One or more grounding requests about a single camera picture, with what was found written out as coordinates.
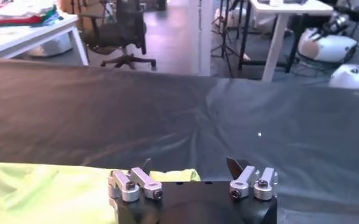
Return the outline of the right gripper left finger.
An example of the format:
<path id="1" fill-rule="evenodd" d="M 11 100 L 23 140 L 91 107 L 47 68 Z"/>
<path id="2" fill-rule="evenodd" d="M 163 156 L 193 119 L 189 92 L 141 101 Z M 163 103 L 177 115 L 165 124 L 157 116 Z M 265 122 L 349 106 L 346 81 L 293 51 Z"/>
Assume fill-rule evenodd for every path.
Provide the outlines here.
<path id="1" fill-rule="evenodd" d="M 112 170 L 108 176 L 108 194 L 110 199 L 121 198 L 124 202 L 135 202 L 140 199 L 140 192 L 151 200 L 163 198 L 163 185 L 147 173 L 150 158 L 141 167 L 133 167 L 127 172 Z"/>

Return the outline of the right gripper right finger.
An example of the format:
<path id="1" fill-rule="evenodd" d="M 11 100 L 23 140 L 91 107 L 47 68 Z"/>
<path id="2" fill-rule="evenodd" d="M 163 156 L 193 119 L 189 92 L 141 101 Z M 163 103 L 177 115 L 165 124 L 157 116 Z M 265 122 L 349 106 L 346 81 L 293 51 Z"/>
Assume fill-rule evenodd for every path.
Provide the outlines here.
<path id="1" fill-rule="evenodd" d="M 229 192 L 233 199 L 240 200 L 250 195 L 257 200 L 268 201 L 277 196 L 278 173 L 274 168 L 266 167 L 260 172 L 255 166 L 243 167 L 236 159 L 226 158 L 227 167 L 233 180 L 229 183 Z"/>

